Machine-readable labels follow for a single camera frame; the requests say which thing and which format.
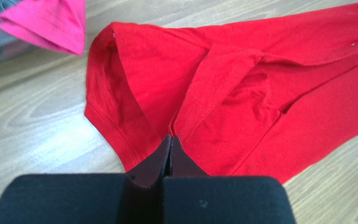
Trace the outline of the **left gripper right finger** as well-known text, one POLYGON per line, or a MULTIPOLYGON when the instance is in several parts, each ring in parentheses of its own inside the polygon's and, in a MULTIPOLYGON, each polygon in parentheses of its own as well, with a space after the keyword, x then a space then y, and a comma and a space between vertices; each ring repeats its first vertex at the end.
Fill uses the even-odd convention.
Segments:
POLYGON ((173 136, 163 179, 165 224, 293 224, 283 186, 268 176, 209 176, 173 136))

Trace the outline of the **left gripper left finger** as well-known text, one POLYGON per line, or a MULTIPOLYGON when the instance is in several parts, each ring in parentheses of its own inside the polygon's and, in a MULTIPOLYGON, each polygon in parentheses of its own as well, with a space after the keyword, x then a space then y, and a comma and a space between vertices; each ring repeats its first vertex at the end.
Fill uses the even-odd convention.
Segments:
POLYGON ((124 174, 18 176, 0 198, 0 224, 160 224, 170 149, 166 135, 124 174))

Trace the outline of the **red t-shirt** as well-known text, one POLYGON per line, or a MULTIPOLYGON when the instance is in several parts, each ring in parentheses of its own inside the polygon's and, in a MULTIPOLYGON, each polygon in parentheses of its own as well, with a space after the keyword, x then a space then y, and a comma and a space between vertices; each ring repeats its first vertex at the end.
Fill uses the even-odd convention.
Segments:
POLYGON ((286 182, 358 135, 358 3, 200 28, 113 22, 85 116, 125 170, 170 134, 209 175, 286 182))

